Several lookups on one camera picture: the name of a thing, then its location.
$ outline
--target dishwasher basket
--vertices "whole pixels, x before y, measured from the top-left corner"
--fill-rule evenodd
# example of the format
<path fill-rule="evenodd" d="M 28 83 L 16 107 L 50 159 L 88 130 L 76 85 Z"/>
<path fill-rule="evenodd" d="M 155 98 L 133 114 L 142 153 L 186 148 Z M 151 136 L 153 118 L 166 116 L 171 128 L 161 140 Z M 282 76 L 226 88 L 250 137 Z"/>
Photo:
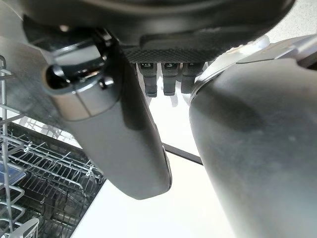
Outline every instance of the dishwasher basket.
<path fill-rule="evenodd" d="M 23 115 L 6 106 L 12 74 L 0 62 L 0 238 L 68 238 L 105 178 L 82 150 L 11 122 Z M 7 110 L 19 115 L 8 119 Z"/>

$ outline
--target white surface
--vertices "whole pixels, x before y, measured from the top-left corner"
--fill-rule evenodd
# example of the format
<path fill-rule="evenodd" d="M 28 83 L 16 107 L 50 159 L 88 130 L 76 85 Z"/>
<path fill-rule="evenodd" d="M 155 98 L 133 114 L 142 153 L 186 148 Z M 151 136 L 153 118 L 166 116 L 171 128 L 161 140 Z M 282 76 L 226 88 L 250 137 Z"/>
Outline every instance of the white surface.
<path fill-rule="evenodd" d="M 317 0 L 297 0 L 287 16 L 268 35 L 272 43 L 317 33 Z"/>
<path fill-rule="evenodd" d="M 138 201 L 107 181 L 72 238 L 234 238 L 204 167 L 168 157 L 169 192 Z"/>
<path fill-rule="evenodd" d="M 189 123 L 189 94 L 180 92 L 176 82 L 175 96 L 164 96 L 163 78 L 158 77 L 158 96 L 150 102 L 150 111 L 163 143 L 199 156 Z"/>

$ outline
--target stainless steel surface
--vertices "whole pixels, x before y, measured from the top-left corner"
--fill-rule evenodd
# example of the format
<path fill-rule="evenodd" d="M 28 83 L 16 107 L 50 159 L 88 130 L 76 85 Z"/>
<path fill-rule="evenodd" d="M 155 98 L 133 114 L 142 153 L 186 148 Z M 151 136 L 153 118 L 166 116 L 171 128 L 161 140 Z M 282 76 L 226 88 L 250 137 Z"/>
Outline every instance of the stainless steel surface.
<path fill-rule="evenodd" d="M 315 56 L 317 52 L 317 35 L 309 35 L 284 40 L 275 44 L 271 44 L 263 51 L 248 56 L 237 63 L 250 63 L 264 60 L 296 59 L 297 62 L 307 56 Z"/>
<path fill-rule="evenodd" d="M 17 0 L 0 0 L 0 36 L 27 43 L 22 28 L 22 12 Z"/>
<path fill-rule="evenodd" d="M 7 106 L 30 118 L 65 129 L 60 115 L 42 88 L 42 71 L 47 67 L 41 51 L 0 36 L 0 55 L 14 73 L 6 84 Z"/>

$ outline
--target blurry object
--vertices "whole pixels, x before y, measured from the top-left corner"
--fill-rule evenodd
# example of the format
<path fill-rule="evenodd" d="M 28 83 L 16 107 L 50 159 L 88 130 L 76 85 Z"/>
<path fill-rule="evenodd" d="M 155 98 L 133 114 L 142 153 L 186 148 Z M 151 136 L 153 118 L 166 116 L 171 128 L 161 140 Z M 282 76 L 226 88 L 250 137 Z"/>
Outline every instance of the blurry object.
<path fill-rule="evenodd" d="M 22 28 L 22 12 L 16 0 L 0 0 L 0 36 L 27 44 Z"/>
<path fill-rule="evenodd" d="M 183 64 L 183 77 L 181 84 L 181 92 L 185 94 L 192 93 L 195 78 L 202 71 L 205 62 L 201 63 L 184 63 Z"/>
<path fill-rule="evenodd" d="M 161 63 L 163 74 L 163 91 L 166 96 L 175 95 L 176 77 L 179 74 L 180 63 Z"/>
<path fill-rule="evenodd" d="M 143 75 L 145 86 L 145 95 L 150 98 L 155 98 L 158 95 L 157 86 L 157 70 L 156 63 L 139 63 L 139 71 Z"/>
<path fill-rule="evenodd" d="M 12 232 L 9 238 L 38 238 L 39 222 L 40 220 L 37 218 L 27 221 Z"/>

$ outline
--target gray cylindrical object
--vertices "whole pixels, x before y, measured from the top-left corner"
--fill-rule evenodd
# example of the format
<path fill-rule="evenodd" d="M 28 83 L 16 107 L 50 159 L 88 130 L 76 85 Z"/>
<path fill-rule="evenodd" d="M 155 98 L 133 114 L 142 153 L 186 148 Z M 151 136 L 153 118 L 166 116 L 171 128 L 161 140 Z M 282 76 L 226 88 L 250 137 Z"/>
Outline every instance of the gray cylindrical object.
<path fill-rule="evenodd" d="M 106 76 L 62 88 L 51 87 L 56 82 L 56 78 L 50 80 L 51 75 L 47 72 L 44 81 L 46 92 L 107 179 L 136 199 L 169 190 L 168 158 L 128 62 L 110 61 Z"/>
<path fill-rule="evenodd" d="M 316 237 L 316 71 L 236 64 L 199 90 L 190 122 L 238 238 Z"/>

